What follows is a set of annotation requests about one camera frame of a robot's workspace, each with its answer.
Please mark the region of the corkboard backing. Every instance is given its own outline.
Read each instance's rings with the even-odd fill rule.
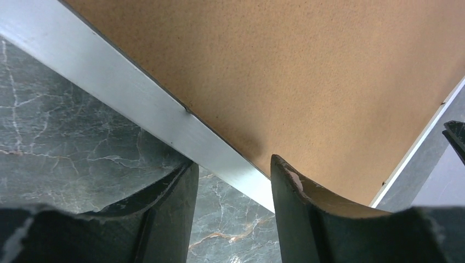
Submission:
[[[363,204],[465,73],[464,1],[67,2],[266,174]]]

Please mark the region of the marble veining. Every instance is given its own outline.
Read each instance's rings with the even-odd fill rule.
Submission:
[[[0,38],[0,203],[100,210],[186,158]]]
[[[188,263],[280,263],[274,214],[200,169]]]

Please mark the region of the curved black piece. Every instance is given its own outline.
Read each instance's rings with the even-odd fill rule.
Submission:
[[[190,161],[99,212],[0,207],[2,262],[186,262],[198,183]]]
[[[465,262],[464,208],[373,209],[329,191],[277,155],[271,185],[283,263]]]
[[[444,127],[446,128],[443,131],[444,137],[446,137],[465,165],[465,123],[450,121],[446,122]]]

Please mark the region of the cork board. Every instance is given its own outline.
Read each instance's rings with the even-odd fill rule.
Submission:
[[[368,204],[465,74],[465,1],[67,0],[245,157]]]

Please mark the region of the white frame edge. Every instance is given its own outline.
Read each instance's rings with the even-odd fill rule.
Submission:
[[[400,161],[400,163],[397,165],[397,167],[391,173],[389,178],[386,180],[386,183],[381,187],[380,191],[376,194],[374,199],[371,201],[370,207],[376,208],[379,205],[379,203],[381,202],[383,197],[386,195],[386,193],[392,187],[392,185],[394,184],[396,179],[399,177],[399,175],[402,173],[402,171],[407,166],[409,161],[412,159],[413,155],[415,155],[418,148],[424,142],[424,140],[429,135],[429,133],[433,130],[434,126],[438,123],[439,119],[442,117],[444,112],[446,112],[446,110],[452,104],[453,100],[455,99],[457,94],[462,90],[464,85],[465,85],[465,77],[463,77],[462,80],[460,80],[460,82],[455,86],[455,88],[447,96],[447,98],[444,100],[444,102],[441,104],[441,106],[439,106],[439,109],[433,115],[433,118],[431,118],[428,125],[426,125],[426,127],[423,129],[423,131],[420,133],[420,135],[415,140],[413,145],[410,147],[410,149],[404,155],[403,159]]]
[[[2,1],[0,35],[274,213],[269,178],[59,1]]]

